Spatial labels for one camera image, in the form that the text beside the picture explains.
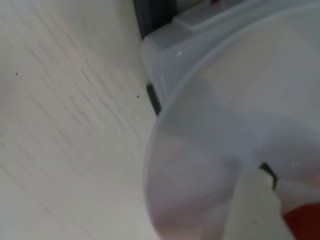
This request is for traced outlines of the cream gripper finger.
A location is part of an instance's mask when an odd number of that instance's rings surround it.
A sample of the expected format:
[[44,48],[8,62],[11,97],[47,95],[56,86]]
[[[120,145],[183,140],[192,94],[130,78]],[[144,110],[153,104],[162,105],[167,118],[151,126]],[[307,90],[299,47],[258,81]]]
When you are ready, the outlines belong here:
[[238,175],[224,226],[225,240],[293,240],[275,192],[277,176],[267,163]]

